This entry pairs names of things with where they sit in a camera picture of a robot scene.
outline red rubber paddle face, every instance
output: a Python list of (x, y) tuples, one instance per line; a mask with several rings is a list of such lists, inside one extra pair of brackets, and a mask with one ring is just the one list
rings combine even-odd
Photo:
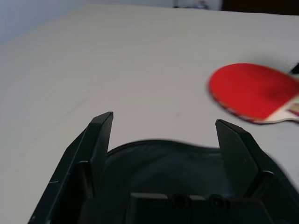
[(217, 70), (209, 89), (216, 101), (236, 115), (262, 121), (299, 94), (299, 82), (271, 68), (238, 63)]

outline gray wall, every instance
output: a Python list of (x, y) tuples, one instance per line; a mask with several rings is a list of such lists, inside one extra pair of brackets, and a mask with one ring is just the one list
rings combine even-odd
[(88, 0), (0, 0), (0, 44)]

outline ping pong paddle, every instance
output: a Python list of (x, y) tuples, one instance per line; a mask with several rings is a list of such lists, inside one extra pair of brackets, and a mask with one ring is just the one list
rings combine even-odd
[(209, 90), (222, 107), (241, 119), (258, 124), (299, 122), (299, 80), (278, 70), (231, 64), (212, 75)]

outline black plastic frame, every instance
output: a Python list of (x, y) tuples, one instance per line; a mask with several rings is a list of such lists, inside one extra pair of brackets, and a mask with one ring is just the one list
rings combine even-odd
[(95, 117), (68, 146), (30, 224), (76, 223), (86, 199), (98, 194), (107, 155), (113, 113)]

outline white table surface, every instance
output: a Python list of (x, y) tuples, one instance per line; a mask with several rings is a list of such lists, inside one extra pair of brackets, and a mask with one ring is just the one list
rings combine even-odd
[(249, 131), (299, 186), (299, 126), (257, 126), (213, 102), (221, 66), (287, 72), (299, 17), (90, 4), (0, 46), (0, 217), (26, 223), (64, 150), (114, 112), (109, 149), (141, 139), (217, 147), (215, 121)]

